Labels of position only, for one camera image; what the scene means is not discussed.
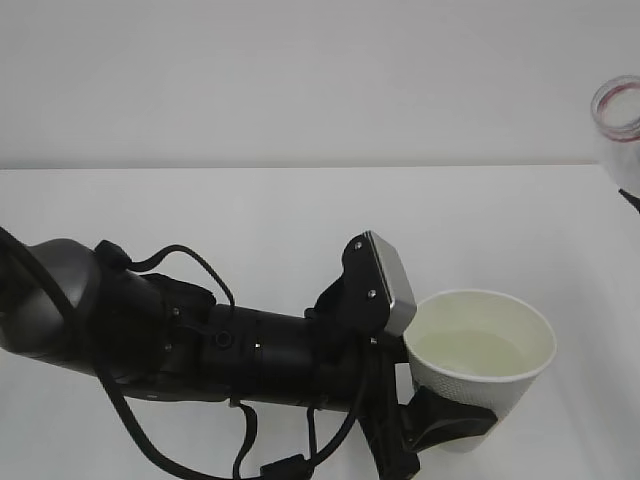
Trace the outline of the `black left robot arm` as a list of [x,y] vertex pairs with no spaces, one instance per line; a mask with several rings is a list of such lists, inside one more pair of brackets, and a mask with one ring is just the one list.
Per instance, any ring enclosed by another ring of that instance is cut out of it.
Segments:
[[245,417],[240,454],[252,448],[252,403],[344,411],[324,446],[263,465],[263,479],[309,479],[359,426],[383,479],[410,479],[421,451],[487,433],[495,413],[419,387],[400,403],[396,367],[416,312],[395,248],[372,231],[346,246],[341,275],[300,317],[239,307],[160,274],[167,246],[143,261],[118,245],[71,239],[28,246],[1,235],[1,346],[96,377],[143,455],[180,479],[199,472],[163,455],[130,399],[228,402]]

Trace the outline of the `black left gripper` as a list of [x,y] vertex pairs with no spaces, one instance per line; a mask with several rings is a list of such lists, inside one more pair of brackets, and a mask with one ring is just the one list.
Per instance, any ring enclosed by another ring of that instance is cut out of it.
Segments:
[[400,339],[351,343],[333,353],[314,350],[314,388],[323,397],[317,406],[347,409],[334,437],[314,454],[315,466],[335,453],[359,424],[378,476],[411,479],[420,467],[415,453],[434,447],[471,452],[497,425],[498,417],[490,409],[447,399],[424,386],[399,406],[395,365],[406,361]]

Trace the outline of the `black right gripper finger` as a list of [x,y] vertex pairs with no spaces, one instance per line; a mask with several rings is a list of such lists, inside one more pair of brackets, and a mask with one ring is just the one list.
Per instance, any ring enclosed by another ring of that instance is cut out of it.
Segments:
[[629,192],[620,189],[619,194],[630,204],[632,205],[637,212],[640,212],[640,199]]

